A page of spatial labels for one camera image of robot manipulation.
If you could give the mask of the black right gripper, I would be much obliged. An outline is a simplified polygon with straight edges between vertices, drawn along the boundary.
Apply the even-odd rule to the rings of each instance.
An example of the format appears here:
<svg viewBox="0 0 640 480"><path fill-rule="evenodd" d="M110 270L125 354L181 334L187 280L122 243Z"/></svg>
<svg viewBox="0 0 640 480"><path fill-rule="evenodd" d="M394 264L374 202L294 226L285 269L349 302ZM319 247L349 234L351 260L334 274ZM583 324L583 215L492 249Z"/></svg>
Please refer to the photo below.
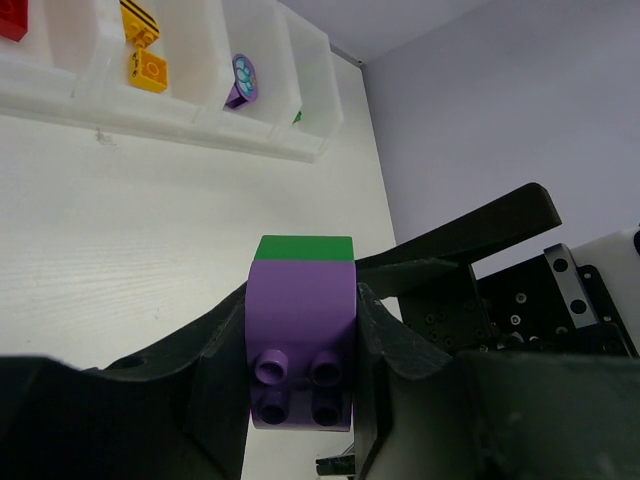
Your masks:
<svg viewBox="0 0 640 480"><path fill-rule="evenodd" d="M638 357L601 271L577 264L565 245L482 279L468 267L560 224L549 192L528 183L357 260L357 282L379 298L400 297L404 323L448 354L517 350Z"/></svg>

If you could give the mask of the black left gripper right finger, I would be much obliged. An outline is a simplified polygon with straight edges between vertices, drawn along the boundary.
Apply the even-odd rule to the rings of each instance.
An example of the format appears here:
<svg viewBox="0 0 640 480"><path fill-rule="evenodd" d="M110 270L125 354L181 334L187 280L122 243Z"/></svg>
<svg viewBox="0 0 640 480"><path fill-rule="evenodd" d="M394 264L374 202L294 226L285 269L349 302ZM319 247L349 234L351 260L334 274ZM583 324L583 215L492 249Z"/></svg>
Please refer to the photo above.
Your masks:
<svg viewBox="0 0 640 480"><path fill-rule="evenodd" d="M639 364L610 356L449 356L358 288L360 479L635 479Z"/></svg>

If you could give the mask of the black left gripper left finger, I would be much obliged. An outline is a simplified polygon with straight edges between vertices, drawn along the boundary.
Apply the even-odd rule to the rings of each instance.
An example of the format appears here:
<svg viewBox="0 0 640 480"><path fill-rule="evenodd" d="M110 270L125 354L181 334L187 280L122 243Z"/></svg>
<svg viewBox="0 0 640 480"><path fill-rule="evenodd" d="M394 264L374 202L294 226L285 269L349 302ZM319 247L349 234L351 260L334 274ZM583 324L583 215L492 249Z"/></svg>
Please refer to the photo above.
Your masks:
<svg viewBox="0 0 640 480"><path fill-rule="evenodd" d="M1 360L5 479L237 479L249 420L238 288L104 369Z"/></svg>

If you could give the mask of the light purple rounded lego brick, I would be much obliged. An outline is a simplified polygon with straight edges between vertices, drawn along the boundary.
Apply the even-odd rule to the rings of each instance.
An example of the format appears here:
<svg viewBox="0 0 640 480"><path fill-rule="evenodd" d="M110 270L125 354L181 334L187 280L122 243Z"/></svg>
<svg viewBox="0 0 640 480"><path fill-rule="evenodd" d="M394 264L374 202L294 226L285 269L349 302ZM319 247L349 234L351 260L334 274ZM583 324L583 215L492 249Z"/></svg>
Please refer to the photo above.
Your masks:
<svg viewBox="0 0 640 480"><path fill-rule="evenodd" d="M254 426L349 431L357 316L354 262L256 260L244 312Z"/></svg>

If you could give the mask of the green curved lego brick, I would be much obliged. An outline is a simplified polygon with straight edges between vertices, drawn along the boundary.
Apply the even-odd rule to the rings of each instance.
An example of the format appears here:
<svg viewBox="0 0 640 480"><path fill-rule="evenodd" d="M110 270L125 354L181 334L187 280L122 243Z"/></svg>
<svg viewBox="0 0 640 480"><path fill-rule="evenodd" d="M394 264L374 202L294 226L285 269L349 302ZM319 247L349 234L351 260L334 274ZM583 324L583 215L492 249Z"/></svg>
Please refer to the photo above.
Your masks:
<svg viewBox="0 0 640 480"><path fill-rule="evenodd" d="M264 235L254 259L353 262L355 254L349 236Z"/></svg>

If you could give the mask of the orange yellow lego brick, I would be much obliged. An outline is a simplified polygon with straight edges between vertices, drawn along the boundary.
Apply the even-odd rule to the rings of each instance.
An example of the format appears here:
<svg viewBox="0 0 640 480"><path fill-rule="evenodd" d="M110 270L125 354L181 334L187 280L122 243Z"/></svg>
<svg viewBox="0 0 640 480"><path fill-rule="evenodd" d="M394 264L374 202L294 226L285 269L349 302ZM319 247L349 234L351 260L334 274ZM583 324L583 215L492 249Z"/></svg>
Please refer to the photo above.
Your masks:
<svg viewBox="0 0 640 480"><path fill-rule="evenodd" d="M169 86L168 63L147 49L137 48L129 57L128 81L138 89L163 93Z"/></svg>

